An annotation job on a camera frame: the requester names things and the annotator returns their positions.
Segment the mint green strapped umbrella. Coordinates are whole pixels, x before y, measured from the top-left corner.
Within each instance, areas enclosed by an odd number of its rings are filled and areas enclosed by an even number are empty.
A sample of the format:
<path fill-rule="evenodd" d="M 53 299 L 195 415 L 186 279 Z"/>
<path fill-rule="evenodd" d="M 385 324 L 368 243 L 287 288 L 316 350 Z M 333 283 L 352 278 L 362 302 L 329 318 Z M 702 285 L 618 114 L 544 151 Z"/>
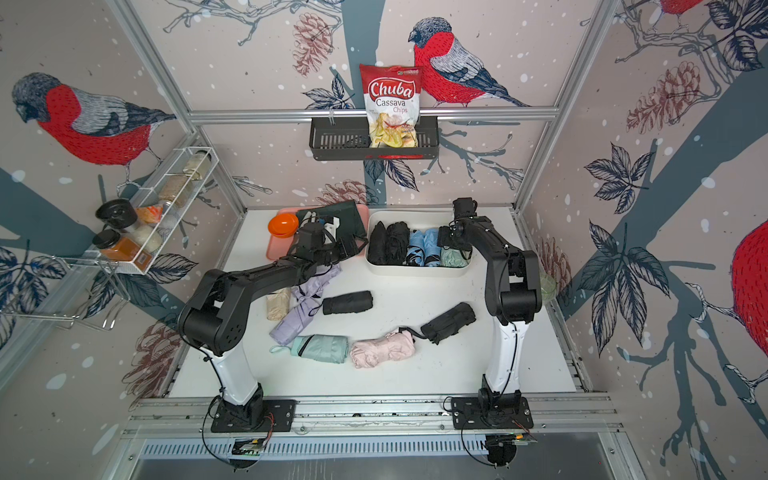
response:
<path fill-rule="evenodd" d="M 288 345 L 273 346 L 271 354 L 287 350 L 291 356 L 329 364 L 346 361 L 349 340 L 346 336 L 313 334 L 297 336 Z"/>

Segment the light blue umbrella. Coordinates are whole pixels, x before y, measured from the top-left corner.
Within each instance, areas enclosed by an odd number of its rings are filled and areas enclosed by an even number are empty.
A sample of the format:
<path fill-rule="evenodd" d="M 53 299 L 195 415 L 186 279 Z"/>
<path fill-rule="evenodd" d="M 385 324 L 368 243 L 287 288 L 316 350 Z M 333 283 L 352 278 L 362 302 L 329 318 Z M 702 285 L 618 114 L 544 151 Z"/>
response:
<path fill-rule="evenodd" d="M 428 229 L 424 232 L 423 251 L 425 267 L 439 267 L 441 265 L 442 248 L 439 246 L 438 240 L 438 228 Z"/>

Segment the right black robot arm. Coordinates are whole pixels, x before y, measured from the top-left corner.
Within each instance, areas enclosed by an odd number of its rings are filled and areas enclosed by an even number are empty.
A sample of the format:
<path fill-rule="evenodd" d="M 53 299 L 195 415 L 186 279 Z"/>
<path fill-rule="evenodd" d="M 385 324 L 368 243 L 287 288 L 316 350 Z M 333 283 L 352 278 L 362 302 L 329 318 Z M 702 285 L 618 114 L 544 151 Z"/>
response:
<path fill-rule="evenodd" d="M 478 391 L 480 411 L 496 413 L 517 408 L 520 392 L 520 361 L 529 325 L 542 308 L 539 259 L 496 230 L 493 222 L 477 213 L 470 197 L 453 201 L 454 219 L 446 237 L 453 249 L 470 247 L 486 261 L 484 300 L 496 319 L 491 357 Z"/>

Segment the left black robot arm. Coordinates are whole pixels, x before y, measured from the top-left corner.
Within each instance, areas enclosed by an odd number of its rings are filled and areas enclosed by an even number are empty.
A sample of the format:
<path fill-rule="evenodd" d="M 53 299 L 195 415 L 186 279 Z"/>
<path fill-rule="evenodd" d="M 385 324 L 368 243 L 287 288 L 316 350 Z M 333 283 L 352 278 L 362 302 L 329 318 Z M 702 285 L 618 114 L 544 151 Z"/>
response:
<path fill-rule="evenodd" d="M 178 319 L 182 339 L 207 354 L 219 380 L 224 411 L 251 427 L 266 416 L 263 389 L 241 345 L 251 304 L 282 288 L 300 286 L 328 268 L 358 255 L 368 243 L 362 233 L 341 233 L 338 221 L 310 221 L 298 228 L 285 256 L 242 271 L 212 269 Z"/>

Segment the black cased compact umbrella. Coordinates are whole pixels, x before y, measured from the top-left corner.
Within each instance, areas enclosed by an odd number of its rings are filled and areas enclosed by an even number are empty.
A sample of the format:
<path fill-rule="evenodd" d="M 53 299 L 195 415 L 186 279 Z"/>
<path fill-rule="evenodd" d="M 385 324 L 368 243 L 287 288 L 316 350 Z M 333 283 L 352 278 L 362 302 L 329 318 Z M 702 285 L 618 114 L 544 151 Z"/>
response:
<path fill-rule="evenodd" d="M 322 302 L 324 315 L 361 313 L 373 308 L 370 291 L 358 291 L 325 298 Z"/>

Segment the black sleeved umbrella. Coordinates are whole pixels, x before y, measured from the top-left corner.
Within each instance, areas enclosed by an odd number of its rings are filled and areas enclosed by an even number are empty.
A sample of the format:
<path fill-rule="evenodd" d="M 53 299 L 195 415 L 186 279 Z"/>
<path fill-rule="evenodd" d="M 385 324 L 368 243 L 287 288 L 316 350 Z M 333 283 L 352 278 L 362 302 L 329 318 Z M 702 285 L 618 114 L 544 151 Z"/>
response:
<path fill-rule="evenodd" d="M 475 321 L 476 314 L 472 307 L 466 302 L 461 302 L 422 325 L 419 330 L 400 327 L 398 332 L 409 333 L 412 337 L 428 340 L 438 345 L 441 341 L 456 335 L 463 327 Z"/>

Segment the blue patterned umbrella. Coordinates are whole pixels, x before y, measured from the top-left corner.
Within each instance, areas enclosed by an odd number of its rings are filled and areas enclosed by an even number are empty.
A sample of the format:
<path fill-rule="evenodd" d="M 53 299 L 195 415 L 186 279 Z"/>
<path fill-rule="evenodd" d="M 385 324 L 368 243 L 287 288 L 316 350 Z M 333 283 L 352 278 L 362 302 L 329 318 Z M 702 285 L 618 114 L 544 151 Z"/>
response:
<path fill-rule="evenodd" d="M 412 230 L 409 236 L 405 265 L 422 267 L 425 264 L 425 240 L 424 233 L 420 230 Z"/>

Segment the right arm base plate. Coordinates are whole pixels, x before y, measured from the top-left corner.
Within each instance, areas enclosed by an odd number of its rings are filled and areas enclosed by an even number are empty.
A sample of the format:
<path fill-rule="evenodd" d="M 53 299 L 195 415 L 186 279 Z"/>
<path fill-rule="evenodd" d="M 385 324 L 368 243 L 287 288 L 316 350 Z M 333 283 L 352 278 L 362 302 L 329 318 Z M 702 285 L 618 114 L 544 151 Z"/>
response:
<path fill-rule="evenodd" d="M 448 397 L 444 404 L 456 430 L 530 430 L 534 427 L 528 400 L 505 394 L 493 407 L 485 408 L 473 397 Z"/>

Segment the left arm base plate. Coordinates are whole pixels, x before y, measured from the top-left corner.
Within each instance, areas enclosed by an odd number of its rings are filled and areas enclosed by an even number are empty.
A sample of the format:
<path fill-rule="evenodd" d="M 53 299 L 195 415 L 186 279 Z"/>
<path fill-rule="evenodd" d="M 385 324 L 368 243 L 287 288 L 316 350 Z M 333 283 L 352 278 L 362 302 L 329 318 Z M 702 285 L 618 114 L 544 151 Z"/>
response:
<path fill-rule="evenodd" d="M 292 428 L 297 401 L 258 399 L 249 405 L 222 401 L 213 414 L 213 433 L 283 433 Z"/>

